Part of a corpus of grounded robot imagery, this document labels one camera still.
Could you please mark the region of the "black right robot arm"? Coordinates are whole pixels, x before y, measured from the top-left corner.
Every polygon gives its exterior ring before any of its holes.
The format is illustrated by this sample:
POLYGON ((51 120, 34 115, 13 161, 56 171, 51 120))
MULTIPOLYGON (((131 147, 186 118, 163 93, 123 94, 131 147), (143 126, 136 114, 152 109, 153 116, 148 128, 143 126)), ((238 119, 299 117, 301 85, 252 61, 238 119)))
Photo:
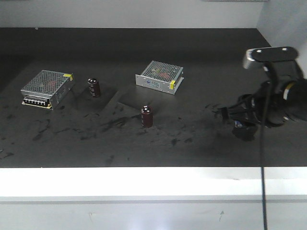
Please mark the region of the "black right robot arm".
POLYGON ((280 127, 287 121, 307 120, 307 81, 289 81, 282 85, 278 93, 269 96, 266 117, 263 117, 269 82, 264 82, 260 89, 240 99, 239 109, 231 115, 244 125, 250 124, 267 127, 280 127))

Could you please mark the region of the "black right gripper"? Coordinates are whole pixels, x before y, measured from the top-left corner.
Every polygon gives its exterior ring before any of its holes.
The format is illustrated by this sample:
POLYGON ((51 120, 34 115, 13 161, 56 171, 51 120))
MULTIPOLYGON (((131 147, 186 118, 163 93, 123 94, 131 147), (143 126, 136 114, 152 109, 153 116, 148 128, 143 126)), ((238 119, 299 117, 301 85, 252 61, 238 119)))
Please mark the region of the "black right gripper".
POLYGON ((223 123, 231 120, 239 122, 243 127, 264 125, 280 127, 289 117, 285 111, 286 94, 292 87, 291 81, 273 85, 265 81, 253 94, 244 94, 238 98, 236 106, 218 108, 223 123))

